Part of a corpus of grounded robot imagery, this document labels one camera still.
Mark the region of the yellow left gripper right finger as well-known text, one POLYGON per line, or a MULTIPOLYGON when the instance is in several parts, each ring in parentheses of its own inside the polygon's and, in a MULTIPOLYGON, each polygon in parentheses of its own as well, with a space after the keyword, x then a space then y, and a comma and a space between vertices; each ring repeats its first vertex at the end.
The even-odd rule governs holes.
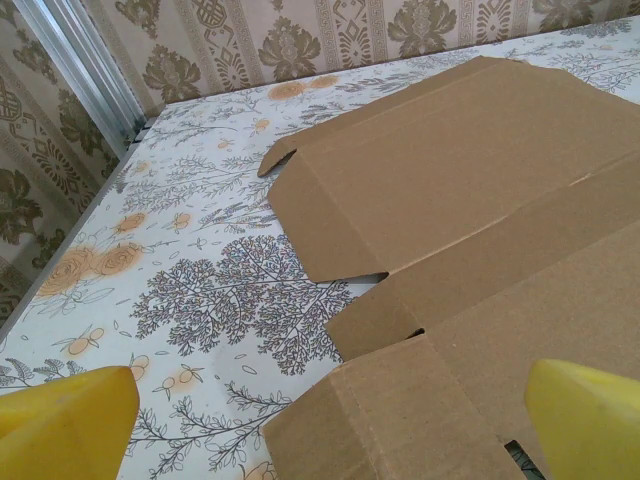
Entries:
POLYGON ((639 477, 637 380, 542 359, 525 405, 553 479, 639 477))

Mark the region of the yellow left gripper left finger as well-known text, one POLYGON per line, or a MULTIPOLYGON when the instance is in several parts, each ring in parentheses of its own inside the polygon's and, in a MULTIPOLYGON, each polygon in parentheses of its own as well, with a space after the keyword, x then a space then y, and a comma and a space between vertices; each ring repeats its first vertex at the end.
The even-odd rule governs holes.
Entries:
POLYGON ((139 410, 130 368, 110 366, 1 397, 3 479, 115 479, 139 410))

